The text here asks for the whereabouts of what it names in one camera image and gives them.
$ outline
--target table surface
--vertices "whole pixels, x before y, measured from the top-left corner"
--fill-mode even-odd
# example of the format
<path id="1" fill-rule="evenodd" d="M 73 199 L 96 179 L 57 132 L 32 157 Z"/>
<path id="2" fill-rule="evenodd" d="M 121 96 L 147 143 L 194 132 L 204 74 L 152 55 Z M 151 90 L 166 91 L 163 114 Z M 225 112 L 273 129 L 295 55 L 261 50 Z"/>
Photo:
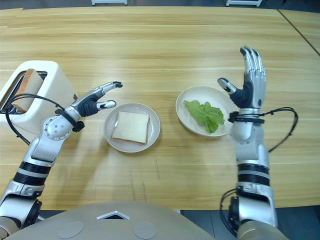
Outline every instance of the table surface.
<path id="1" fill-rule="evenodd" d="M 280 11 L 320 54 L 320 14 L 304 11 Z"/>
<path id="2" fill-rule="evenodd" d="M 1 31 L 0 87 L 20 63 L 52 60 L 79 94 L 122 81 L 124 87 L 104 99 L 146 104 L 161 122 L 158 141 L 129 154 L 105 140 L 110 110 L 85 118 L 86 128 L 65 141 L 50 172 L 40 197 L 43 209 L 110 200 L 217 209 L 223 192 L 237 181 L 233 141 L 229 135 L 205 138 L 188 131 L 178 120 L 175 102 L 191 86 L 218 88 L 219 77 L 241 86 L 242 45 L 263 57 L 268 79 L 262 111 L 292 106 L 299 113 L 293 136 L 270 155 L 276 206 L 320 204 L 320 58 L 278 11 L 79 7 L 11 14 Z M 277 113 L 265 120 L 265 143 L 271 147 L 287 134 L 293 116 Z M 26 150 L 12 132 L 1 129 L 1 191 Z"/>

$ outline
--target white plate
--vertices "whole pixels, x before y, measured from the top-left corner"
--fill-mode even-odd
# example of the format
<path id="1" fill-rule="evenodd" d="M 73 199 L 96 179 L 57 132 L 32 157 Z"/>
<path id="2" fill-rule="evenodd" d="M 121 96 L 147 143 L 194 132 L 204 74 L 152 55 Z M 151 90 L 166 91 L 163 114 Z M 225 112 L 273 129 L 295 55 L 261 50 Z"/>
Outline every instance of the white plate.
<path id="1" fill-rule="evenodd" d="M 149 122 L 147 124 L 146 132 L 146 144 L 112 138 L 112 134 L 114 133 L 115 127 L 118 124 L 118 113 L 120 111 L 149 115 Z M 160 128 L 160 120 L 155 111 L 144 104 L 132 102 L 118 106 L 108 115 L 104 123 L 104 136 L 107 142 L 115 149 L 125 153 L 137 153 L 149 148 L 155 143 L 160 134 Z"/>
<path id="2" fill-rule="evenodd" d="M 223 113 L 224 125 L 219 124 L 214 133 L 206 130 L 204 125 L 197 123 L 196 119 L 190 114 L 184 101 L 198 100 L 200 104 L 209 102 L 212 107 L 220 108 Z M 238 108 L 231 101 L 229 96 L 222 91 L 209 86 L 193 86 L 180 93 L 176 102 L 175 110 L 181 123 L 190 131 L 207 137 L 218 137 L 230 132 L 232 123 L 228 121 L 229 113 L 237 111 Z"/>

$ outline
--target lettuce leaf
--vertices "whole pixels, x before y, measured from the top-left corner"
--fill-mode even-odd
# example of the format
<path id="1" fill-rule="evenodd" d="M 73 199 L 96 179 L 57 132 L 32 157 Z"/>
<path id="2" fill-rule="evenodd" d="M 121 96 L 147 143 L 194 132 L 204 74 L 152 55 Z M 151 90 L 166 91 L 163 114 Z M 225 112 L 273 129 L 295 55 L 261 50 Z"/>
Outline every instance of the lettuce leaf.
<path id="1" fill-rule="evenodd" d="M 218 124 L 225 123 L 224 114 L 220 108 L 211 106 L 208 101 L 204 104 L 200 104 L 198 100 L 184 101 L 183 103 L 197 123 L 204 125 L 210 133 L 214 133 L 218 129 Z"/>

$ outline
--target robot forearm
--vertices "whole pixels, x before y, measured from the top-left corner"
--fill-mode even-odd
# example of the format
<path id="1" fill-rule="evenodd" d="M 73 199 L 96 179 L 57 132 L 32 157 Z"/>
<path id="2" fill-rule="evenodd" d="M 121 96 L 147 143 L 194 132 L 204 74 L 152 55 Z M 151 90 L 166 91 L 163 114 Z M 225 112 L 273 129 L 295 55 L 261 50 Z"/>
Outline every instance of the robot forearm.
<path id="1" fill-rule="evenodd" d="M 269 153 L 264 145 L 264 120 L 259 119 L 266 93 L 266 75 L 257 51 L 242 47 L 245 61 L 243 89 L 225 78 L 218 83 L 240 108 L 230 114 L 231 137 L 235 143 L 238 182 L 236 197 L 231 198 L 229 221 L 237 230 L 248 221 L 259 221 L 277 227 L 274 193 L 270 187 Z"/>
<path id="2" fill-rule="evenodd" d="M 64 141 L 72 131 L 78 132 L 84 127 L 83 122 L 79 122 L 81 117 L 115 107 L 116 102 L 112 100 L 97 100 L 107 91 L 121 87 L 120 82 L 98 86 L 45 120 L 41 136 L 30 143 L 14 178 L 9 181 L 0 199 L 0 236 L 1 229 L 12 234 L 36 221 L 42 205 L 37 197 L 45 188 L 45 181 Z"/>

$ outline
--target bread slice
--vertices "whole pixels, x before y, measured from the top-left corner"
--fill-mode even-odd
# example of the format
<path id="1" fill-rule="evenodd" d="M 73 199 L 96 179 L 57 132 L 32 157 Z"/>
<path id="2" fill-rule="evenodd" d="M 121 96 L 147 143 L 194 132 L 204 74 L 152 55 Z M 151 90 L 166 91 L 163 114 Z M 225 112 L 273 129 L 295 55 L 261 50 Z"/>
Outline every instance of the bread slice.
<path id="1" fill-rule="evenodd" d="M 148 114 L 119 111 L 112 138 L 145 144 L 148 121 Z"/>
<path id="2" fill-rule="evenodd" d="M 37 71 L 30 68 L 25 72 L 16 95 L 37 94 L 43 82 L 43 79 L 39 76 Z M 16 107 L 20 112 L 25 113 L 26 111 L 28 111 L 33 101 L 34 98 L 22 98 L 14 101 L 12 105 Z"/>

